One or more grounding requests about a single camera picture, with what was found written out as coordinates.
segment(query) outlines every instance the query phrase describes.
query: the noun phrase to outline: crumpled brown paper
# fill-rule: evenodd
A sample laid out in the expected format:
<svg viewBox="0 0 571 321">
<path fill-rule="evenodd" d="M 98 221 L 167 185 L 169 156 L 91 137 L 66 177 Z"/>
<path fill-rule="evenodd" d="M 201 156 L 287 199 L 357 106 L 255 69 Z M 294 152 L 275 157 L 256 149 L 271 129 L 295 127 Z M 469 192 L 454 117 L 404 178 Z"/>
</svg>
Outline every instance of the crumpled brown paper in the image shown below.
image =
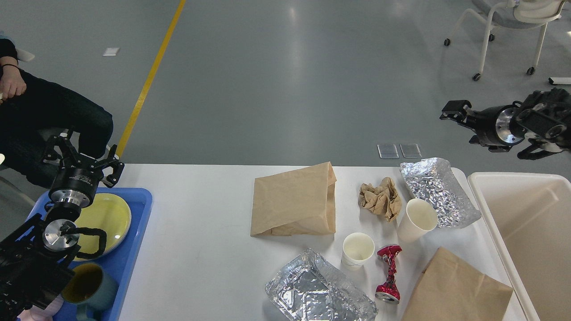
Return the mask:
<svg viewBox="0 0 571 321">
<path fill-rule="evenodd" d="M 420 275 L 401 321 L 501 321 L 512 292 L 440 247 Z"/>
<path fill-rule="evenodd" d="M 330 162 L 256 178 L 250 236 L 335 233 Z"/>
<path fill-rule="evenodd" d="M 362 184 L 359 199 L 361 206 L 374 214 L 384 215 L 387 222 L 394 220 L 403 206 L 403 201 L 395 187 L 395 181 L 390 177 L 383 178 L 378 187 Z"/>
</svg>

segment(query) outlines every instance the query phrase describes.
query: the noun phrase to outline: blue tray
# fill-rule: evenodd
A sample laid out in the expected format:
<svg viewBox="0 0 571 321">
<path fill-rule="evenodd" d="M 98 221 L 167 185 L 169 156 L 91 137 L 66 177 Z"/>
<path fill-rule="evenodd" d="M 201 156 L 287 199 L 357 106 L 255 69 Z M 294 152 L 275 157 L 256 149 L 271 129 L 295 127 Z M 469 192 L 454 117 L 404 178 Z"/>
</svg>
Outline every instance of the blue tray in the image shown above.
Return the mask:
<svg viewBox="0 0 571 321">
<path fill-rule="evenodd" d="M 103 257 L 89 261 L 100 264 L 119 283 L 119 290 L 113 306 L 101 313 L 101 321 L 116 321 L 119 319 L 131 273 L 135 267 L 137 254 L 147 228 L 148 217 L 151 214 L 152 195 L 144 188 L 120 187 L 100 187 L 97 189 L 97 193 L 118 195 L 127 202 L 131 209 L 131 226 L 123 242 Z M 43 206 L 49 200 L 47 192 L 45 192 L 36 202 L 28 218 L 31 218 L 36 213 L 40 213 L 42 217 L 45 217 L 46 212 Z M 72 262 L 70 268 L 74 268 L 82 263 L 85 262 Z M 64 302 L 61 310 L 54 315 L 53 319 L 54 321 L 74 321 L 76 320 L 76 310 L 75 305 Z"/>
</svg>

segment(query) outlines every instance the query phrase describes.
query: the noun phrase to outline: floor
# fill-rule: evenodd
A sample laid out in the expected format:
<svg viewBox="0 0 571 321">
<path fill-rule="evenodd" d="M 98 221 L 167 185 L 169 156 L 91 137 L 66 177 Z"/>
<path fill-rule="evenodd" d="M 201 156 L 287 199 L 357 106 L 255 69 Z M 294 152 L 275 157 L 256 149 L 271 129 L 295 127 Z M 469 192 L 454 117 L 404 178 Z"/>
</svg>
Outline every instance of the floor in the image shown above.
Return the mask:
<svg viewBox="0 0 571 321">
<path fill-rule="evenodd" d="M 36 58 L 22 67 L 67 86 L 114 115 L 119 142 L 179 1 L 6 2 L 0 30 Z M 448 100 L 475 110 L 550 90 L 571 76 L 571 14 L 549 24 L 539 67 L 527 76 L 539 33 L 494 31 L 482 79 L 483 26 L 470 1 L 187 1 L 122 159 L 126 163 L 398 166 L 378 143 L 418 143 L 476 171 L 560 174 L 571 154 L 519 160 L 470 145 L 472 133 L 439 120 Z M 103 57 L 107 47 L 120 47 Z M 44 190 L 1 175 L 31 198 Z M 0 184 L 0 238 L 30 207 Z"/>
</svg>

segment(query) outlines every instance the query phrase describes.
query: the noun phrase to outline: wrist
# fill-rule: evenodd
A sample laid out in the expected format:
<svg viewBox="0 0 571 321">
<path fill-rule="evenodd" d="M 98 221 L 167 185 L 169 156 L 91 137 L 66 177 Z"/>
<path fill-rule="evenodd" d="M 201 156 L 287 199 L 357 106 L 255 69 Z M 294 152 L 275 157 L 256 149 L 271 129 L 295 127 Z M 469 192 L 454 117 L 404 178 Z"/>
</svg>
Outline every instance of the wrist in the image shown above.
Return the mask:
<svg viewBox="0 0 571 321">
<path fill-rule="evenodd" d="M 12 63 L 5 63 L 2 65 L 2 70 L 4 70 L 4 67 L 15 67 L 16 69 L 20 69 L 20 67 L 18 67 L 17 65 L 14 65 Z"/>
</svg>

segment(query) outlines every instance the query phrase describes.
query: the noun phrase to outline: person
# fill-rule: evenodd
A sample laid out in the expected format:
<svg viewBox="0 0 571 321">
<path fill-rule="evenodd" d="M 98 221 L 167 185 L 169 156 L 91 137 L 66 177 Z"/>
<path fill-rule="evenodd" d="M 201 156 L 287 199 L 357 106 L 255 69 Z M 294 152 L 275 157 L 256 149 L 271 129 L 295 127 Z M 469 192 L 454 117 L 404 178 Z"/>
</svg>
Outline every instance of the person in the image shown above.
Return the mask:
<svg viewBox="0 0 571 321">
<path fill-rule="evenodd" d="M 39 130 L 51 127 L 79 133 L 78 151 L 98 159 L 113 132 L 112 115 L 57 83 L 20 68 L 14 43 L 0 38 L 0 153 L 3 165 L 35 185 L 50 188 L 56 165 L 43 163 L 46 141 Z"/>
</svg>

